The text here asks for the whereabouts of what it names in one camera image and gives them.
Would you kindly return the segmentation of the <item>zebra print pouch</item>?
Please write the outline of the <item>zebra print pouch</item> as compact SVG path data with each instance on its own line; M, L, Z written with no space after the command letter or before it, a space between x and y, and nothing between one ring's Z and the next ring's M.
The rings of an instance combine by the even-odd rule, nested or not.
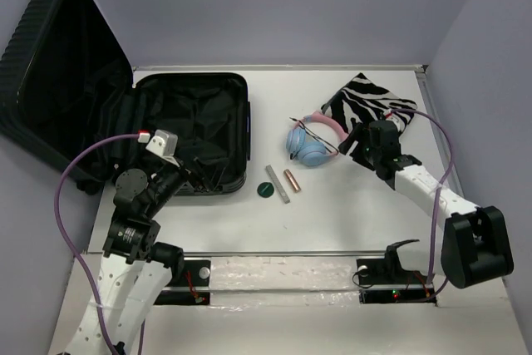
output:
M399 109L417 110L418 105L376 85L360 72L336 91L320 111L350 134L357 123L369 124L379 120L386 111Z

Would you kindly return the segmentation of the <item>pink blue cat-ear headphones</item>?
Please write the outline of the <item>pink blue cat-ear headphones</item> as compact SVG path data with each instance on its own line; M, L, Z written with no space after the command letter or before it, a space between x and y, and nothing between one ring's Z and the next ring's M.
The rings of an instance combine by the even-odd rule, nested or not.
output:
M289 131L285 143L286 151L291 160L298 160L307 167L317 167L326 164L339 154L339 150L322 137L315 135L308 129L308 124L318 123L331 128L337 135L339 142L347 139L347 133L333 118L315 111L301 119L290 118L294 123Z

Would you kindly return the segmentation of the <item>green round disc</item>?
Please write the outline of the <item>green round disc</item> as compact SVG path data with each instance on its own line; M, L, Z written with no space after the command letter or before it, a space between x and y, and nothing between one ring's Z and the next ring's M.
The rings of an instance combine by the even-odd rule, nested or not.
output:
M262 198L269 198L273 195L275 188L269 181L261 182L257 187L257 194Z

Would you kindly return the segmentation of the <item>grey metal bar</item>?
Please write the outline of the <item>grey metal bar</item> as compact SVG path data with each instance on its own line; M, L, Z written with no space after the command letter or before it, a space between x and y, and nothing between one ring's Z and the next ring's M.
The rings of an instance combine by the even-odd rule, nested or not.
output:
M267 165L265 167L265 170L266 170L266 173L269 177L269 179L271 180L271 182L273 183L273 186L274 188L276 189L276 191L279 193L282 201L285 203L285 204L289 204L290 203L290 199L288 197L288 194L287 192L285 191L285 189L283 188L279 178L277 177L277 175L275 174L274 170L273 170L273 167L271 165Z

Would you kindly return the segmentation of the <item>copper cylinder tube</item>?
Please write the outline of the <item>copper cylinder tube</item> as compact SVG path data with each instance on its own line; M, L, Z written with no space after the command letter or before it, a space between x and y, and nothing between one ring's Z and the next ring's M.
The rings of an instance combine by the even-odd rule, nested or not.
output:
M301 187L300 187L300 184L297 182L293 173L289 169L285 169L283 171L283 175L288 181L288 183L290 184L290 186L292 187L293 192L299 193L301 191Z

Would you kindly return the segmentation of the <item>black hard-shell suitcase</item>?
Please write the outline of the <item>black hard-shell suitcase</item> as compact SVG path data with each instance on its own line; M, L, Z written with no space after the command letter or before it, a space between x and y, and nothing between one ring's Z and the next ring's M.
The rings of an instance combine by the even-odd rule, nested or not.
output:
M93 0L30 0L1 58L1 131L56 170L73 165L77 188L96 194L130 168L163 162L128 139L178 136L179 158L207 175L246 180L246 80L233 72L150 74L140 80Z

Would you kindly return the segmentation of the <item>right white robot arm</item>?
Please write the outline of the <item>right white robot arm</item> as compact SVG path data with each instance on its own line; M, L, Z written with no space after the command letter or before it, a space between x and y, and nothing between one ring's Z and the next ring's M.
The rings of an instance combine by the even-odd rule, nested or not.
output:
M513 273L502 212L465 200L439 182L416 157L403 154L393 122L357 123L339 150L435 217L443 233L442 241L426 252L415 239L389 245L390 256L382 262L389 280L401 282L412 270L425 271L447 278L456 288L468 288Z

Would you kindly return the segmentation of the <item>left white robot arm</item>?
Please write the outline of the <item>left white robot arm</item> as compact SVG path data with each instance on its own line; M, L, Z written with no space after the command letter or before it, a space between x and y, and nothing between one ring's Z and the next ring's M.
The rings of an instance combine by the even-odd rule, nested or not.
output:
M184 274L182 248L157 241L155 215L185 185L210 192L208 166L170 158L152 175L129 169L116 179L115 210L102 248L94 292L66 354L127 354L140 343L147 313L166 284Z

